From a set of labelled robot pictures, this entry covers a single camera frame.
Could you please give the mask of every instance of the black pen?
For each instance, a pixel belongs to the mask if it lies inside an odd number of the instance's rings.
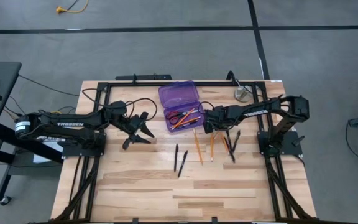
[[[231,147],[231,139],[230,139],[230,134],[229,134],[229,131],[226,131],[226,134],[227,134],[227,140],[229,140],[229,148],[230,148],[230,151],[233,150],[233,148]]]
[[[229,149],[229,154],[230,154],[230,157],[231,157],[231,160],[233,161],[233,163],[236,163],[236,158],[234,157],[233,152],[231,151],[231,149]]]
[[[237,136],[236,136],[236,140],[234,140],[234,145],[233,145],[233,152],[236,150],[236,146],[237,146],[237,142],[238,142],[238,140],[239,140],[239,138],[240,138],[240,134],[241,134],[241,132],[240,132],[240,130],[237,132]]]
[[[178,178],[180,177],[180,173],[181,173],[181,170],[183,169],[183,165],[185,165],[187,152],[188,152],[188,150],[186,150],[185,154],[183,155],[183,160],[181,161],[181,165],[180,165],[180,169],[179,169]]]
[[[177,148],[175,149],[175,164],[173,165],[174,172],[177,171],[178,152],[179,152],[179,146],[177,144]]]

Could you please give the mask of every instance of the yellow cable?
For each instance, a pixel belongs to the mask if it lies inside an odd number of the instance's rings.
[[[67,9],[64,9],[64,8],[58,6],[56,8],[56,12],[57,12],[57,14],[62,13],[62,12],[80,13],[80,12],[82,12],[82,11],[84,11],[86,9],[86,7],[88,6],[88,3],[89,3],[89,0],[86,0],[86,4],[85,4],[84,8],[82,8],[82,9],[80,9],[78,11],[71,11],[71,10],[67,10]]]

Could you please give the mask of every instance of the wood plank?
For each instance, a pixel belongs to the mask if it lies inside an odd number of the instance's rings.
[[[283,83],[266,81],[265,84],[269,97],[285,94]],[[81,88],[95,88],[96,85],[96,81],[85,81]],[[199,86],[197,89],[200,101],[210,101],[215,106],[253,103],[252,100],[248,103],[236,101],[232,97],[234,86]],[[259,154],[256,137],[259,130],[256,117],[243,120],[231,130],[232,141],[237,131],[241,131],[234,153],[236,163],[231,161],[219,138],[214,140],[214,161],[211,162],[210,135],[204,133],[203,127],[196,128],[204,159],[202,166],[192,131],[175,134],[167,131],[158,87],[114,87],[111,102],[136,100],[140,92],[142,97],[153,99],[157,104],[155,118],[147,122],[156,138],[138,132],[151,144],[131,144],[123,150],[127,134],[113,126],[106,129],[107,144],[99,165],[92,222],[131,222],[134,217],[139,217],[141,222],[207,222],[212,216],[217,216],[219,221],[274,220],[265,162]],[[94,91],[87,94],[95,96]],[[81,93],[76,113],[88,114],[92,109],[93,102]],[[134,114],[143,111],[153,114],[154,109],[151,102],[139,101]],[[267,127],[266,117],[262,119]],[[275,124],[280,120],[280,116],[273,115]],[[178,171],[173,171],[176,144],[179,145],[177,169],[183,153],[188,151],[180,178]],[[310,215],[315,215],[305,168],[293,156],[282,156],[282,161],[288,189]],[[68,204],[76,162],[77,158],[69,158],[63,164],[52,218]],[[86,200],[81,207],[80,217],[84,217]]]

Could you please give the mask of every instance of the black table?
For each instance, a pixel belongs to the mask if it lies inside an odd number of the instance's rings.
[[[19,70],[21,66],[22,64],[19,62],[0,62],[0,95],[2,96],[2,100],[0,101],[0,115],[4,109],[7,99],[9,98],[9,95],[11,94],[17,77],[19,76]],[[3,142],[12,144],[13,146],[22,149],[26,149],[34,154],[50,159],[51,161],[55,161],[61,164],[63,163],[61,152],[58,152],[37,141],[23,141],[17,139],[15,137],[14,130],[6,127],[3,124],[0,124],[0,148]],[[13,154],[0,151],[0,162],[12,164],[16,160],[20,160],[20,156],[15,156]],[[8,169],[4,178],[2,179],[0,185],[0,201],[4,197],[5,190],[11,175],[12,174],[10,173],[10,169]]]

